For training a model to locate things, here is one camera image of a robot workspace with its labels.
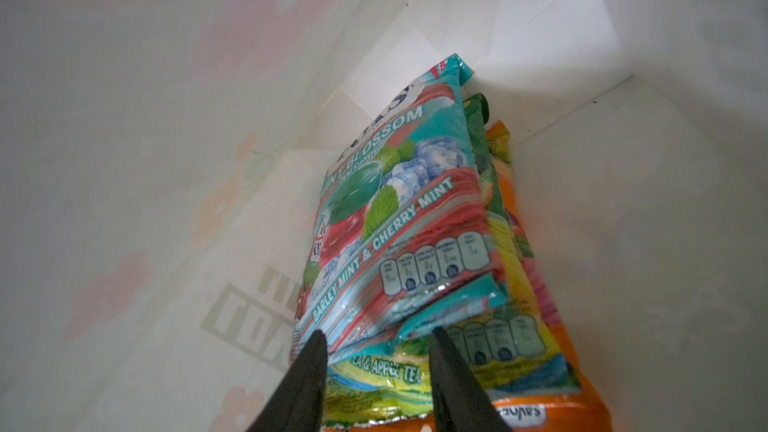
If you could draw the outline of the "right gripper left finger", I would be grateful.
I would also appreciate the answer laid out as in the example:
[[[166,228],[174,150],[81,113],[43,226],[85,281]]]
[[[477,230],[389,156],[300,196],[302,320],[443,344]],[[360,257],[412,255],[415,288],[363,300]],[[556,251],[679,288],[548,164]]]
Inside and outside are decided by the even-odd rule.
[[[327,368],[327,340],[316,330],[246,431],[320,431]]]

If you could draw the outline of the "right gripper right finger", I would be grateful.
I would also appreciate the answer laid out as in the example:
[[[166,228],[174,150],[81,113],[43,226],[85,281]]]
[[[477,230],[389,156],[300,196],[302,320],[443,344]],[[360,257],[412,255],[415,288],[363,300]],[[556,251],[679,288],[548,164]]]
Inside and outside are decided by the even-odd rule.
[[[430,335],[429,369],[438,432],[510,432],[443,328]]]

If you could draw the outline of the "white paper gift bag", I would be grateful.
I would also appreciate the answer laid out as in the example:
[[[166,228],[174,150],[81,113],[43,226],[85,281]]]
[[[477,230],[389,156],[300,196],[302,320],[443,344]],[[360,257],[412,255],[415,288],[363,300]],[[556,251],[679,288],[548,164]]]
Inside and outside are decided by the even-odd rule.
[[[767,427],[767,0],[1,0],[1,427],[240,431],[326,169],[460,55],[618,431]]]

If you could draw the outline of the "orange snack packet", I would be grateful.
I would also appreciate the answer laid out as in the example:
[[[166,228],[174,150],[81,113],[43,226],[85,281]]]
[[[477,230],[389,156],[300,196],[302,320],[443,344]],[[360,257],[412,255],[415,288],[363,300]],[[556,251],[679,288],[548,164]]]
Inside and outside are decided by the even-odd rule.
[[[538,272],[518,222],[509,134],[502,123],[469,128],[490,194],[494,238],[501,245],[508,285],[525,299],[447,327],[459,353],[516,431],[609,431],[607,406],[578,369],[557,307]],[[329,370],[327,427],[414,431],[432,424],[426,336],[397,344],[392,354],[358,356]]]

